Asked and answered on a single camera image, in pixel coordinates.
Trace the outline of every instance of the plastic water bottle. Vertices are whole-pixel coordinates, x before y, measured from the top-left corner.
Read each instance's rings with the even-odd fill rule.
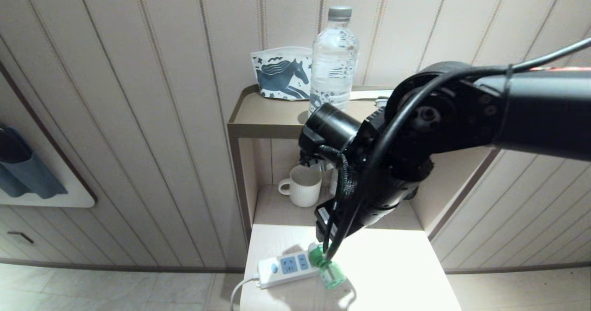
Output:
[[[349,6],[331,6],[328,26],[314,40],[309,117],[323,103],[341,110],[348,105],[359,52],[349,29],[351,13]]]

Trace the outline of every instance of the baseboard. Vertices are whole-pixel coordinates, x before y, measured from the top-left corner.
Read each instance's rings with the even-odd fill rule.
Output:
[[[486,274],[486,273],[546,271],[549,269],[576,269],[578,267],[591,267],[591,261],[584,261],[582,263],[555,264],[555,265],[498,267],[496,269],[450,269],[450,270],[445,270],[445,274],[446,275],[479,275],[479,274]]]
[[[28,261],[0,258],[2,264],[27,265],[38,267],[54,267],[57,269],[92,269],[95,271],[121,271],[121,272],[171,272],[171,273],[234,273],[243,274],[243,268],[235,267],[163,267],[163,266],[119,266],[119,265],[87,265],[87,264],[63,264],[46,263],[43,261]]]

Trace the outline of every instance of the white tabletop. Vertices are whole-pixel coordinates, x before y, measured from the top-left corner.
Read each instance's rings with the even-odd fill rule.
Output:
[[[306,250],[314,227],[256,223],[245,277],[259,260]],[[348,277],[327,290],[318,277],[265,290],[242,288],[241,311],[460,311],[437,256],[419,230],[362,229],[347,237],[334,257]]]

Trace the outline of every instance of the striped wallpaper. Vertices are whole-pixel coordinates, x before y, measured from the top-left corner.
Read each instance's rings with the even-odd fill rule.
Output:
[[[591,261],[591,164],[501,151],[432,244],[448,271]]]
[[[441,60],[521,61],[591,34],[591,0],[0,1],[0,60],[99,198],[0,206],[0,232],[38,245],[0,233],[0,258],[46,263],[243,267],[224,122],[255,82],[249,53],[309,47],[328,6],[353,6],[357,84]]]

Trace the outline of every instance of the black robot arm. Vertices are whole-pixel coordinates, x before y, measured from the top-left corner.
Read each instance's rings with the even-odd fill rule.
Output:
[[[433,153],[492,144],[591,160],[591,69],[533,69],[588,46],[591,38],[514,66],[437,63],[362,123],[328,104],[317,109],[300,135],[300,161],[346,163],[337,196],[315,210],[318,239],[333,241],[326,257],[414,196]]]

